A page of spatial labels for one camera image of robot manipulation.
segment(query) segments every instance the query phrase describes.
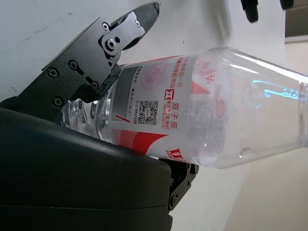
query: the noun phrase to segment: metal bracket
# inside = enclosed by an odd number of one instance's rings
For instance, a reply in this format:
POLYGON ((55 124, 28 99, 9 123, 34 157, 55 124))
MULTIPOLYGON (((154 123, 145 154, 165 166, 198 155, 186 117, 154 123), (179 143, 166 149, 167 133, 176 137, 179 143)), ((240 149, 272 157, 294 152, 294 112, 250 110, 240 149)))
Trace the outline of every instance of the metal bracket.
POLYGON ((102 37, 102 47, 107 54, 115 56, 144 34, 145 31, 137 20, 136 14, 131 12, 121 24, 102 37))
POLYGON ((171 168, 168 209, 172 211, 190 189, 199 166, 166 159, 160 160, 166 162, 171 168))

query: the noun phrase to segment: white wall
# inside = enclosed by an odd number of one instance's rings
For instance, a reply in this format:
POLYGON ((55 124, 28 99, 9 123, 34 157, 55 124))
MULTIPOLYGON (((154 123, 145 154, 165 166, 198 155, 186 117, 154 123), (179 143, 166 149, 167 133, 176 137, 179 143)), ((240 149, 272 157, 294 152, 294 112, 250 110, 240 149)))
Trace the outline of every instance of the white wall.
MULTIPOLYGON (((285 56, 290 69, 308 74, 308 42, 286 44, 285 56)), ((252 163, 225 231, 308 230, 307 197, 307 149, 252 163)))

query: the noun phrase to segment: red stripe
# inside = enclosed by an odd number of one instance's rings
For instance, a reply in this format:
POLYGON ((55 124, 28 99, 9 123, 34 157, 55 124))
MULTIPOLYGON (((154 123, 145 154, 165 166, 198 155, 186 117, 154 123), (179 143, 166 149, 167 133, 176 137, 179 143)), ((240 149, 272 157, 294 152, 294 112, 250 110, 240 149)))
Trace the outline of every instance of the red stripe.
POLYGON ((210 93, 211 92, 209 92, 208 90, 206 90, 203 87, 201 87, 199 84, 197 84, 194 81, 192 81, 192 84, 191 84, 191 94, 210 94, 210 93))
POLYGON ((154 143, 156 140, 164 136, 167 135, 138 132, 133 141, 133 150, 140 152, 142 154, 146 154, 152 143, 154 143))
MULTIPOLYGON (((114 130, 114 135, 118 134, 119 130, 114 130)), ((116 137, 118 144, 123 147, 133 149, 142 154, 146 154, 156 140, 167 136, 164 134, 148 133, 148 132, 136 132, 121 130, 120 135, 116 137)))
POLYGON ((118 114, 115 114, 115 117, 118 118, 118 119, 120 119, 120 120, 123 120, 123 121, 125 121, 125 122, 130 123, 130 120, 129 120, 129 119, 126 119, 125 117, 122 117, 122 116, 120 116, 120 115, 118 115, 118 114))

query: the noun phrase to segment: red and white label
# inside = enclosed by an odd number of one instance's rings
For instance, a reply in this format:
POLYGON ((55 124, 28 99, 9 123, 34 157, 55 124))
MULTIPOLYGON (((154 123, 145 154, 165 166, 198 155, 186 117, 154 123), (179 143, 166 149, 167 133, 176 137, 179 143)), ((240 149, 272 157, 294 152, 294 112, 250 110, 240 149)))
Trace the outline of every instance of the red and white label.
MULTIPOLYGON (((217 119, 225 116, 226 104, 223 89, 219 89, 217 70, 210 62, 200 59, 199 54, 152 60, 125 68, 136 71, 131 76, 131 85, 123 86, 130 88, 128 102, 123 100, 111 106, 108 123, 112 127, 113 142, 142 154, 191 162, 192 152, 198 153, 200 147, 198 143, 188 145, 188 139, 198 135, 194 128, 189 131, 188 123, 196 120, 196 116, 193 119, 189 116, 189 110, 195 111, 201 102, 201 107, 207 107, 209 113, 216 111, 217 119)), ((200 121, 207 118, 200 114, 200 121)))

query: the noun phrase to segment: bottle label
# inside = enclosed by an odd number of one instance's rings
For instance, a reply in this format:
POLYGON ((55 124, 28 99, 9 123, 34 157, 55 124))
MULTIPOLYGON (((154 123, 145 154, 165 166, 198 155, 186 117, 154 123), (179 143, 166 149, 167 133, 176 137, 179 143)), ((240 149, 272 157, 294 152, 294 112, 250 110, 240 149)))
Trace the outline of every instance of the bottle label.
POLYGON ((189 132, 196 136, 196 132, 204 131, 187 130, 193 120, 190 110, 192 103, 207 104, 204 96, 209 92, 192 81, 198 56, 168 57, 123 67, 108 121, 114 143, 142 154, 192 162, 189 132), (199 99, 189 103, 194 93, 199 99))

